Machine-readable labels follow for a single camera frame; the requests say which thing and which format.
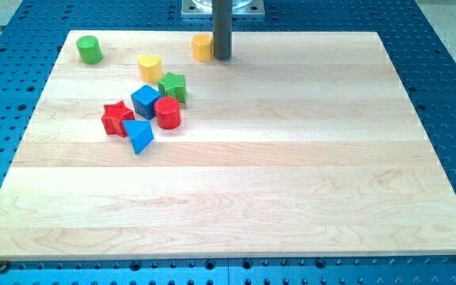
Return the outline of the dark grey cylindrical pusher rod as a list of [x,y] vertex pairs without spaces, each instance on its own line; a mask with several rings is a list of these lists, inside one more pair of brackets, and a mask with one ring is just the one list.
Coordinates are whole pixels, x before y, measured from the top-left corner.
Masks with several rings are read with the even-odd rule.
[[232,41],[232,1],[212,1],[212,32],[214,57],[220,60],[231,58]]

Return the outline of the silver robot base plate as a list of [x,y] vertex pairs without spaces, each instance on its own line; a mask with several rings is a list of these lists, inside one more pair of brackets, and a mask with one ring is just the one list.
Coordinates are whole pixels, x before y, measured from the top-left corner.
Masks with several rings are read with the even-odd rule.
[[[212,15],[212,0],[182,0],[180,13],[182,18],[209,18]],[[263,0],[233,0],[232,14],[236,18],[263,18],[265,15]]]

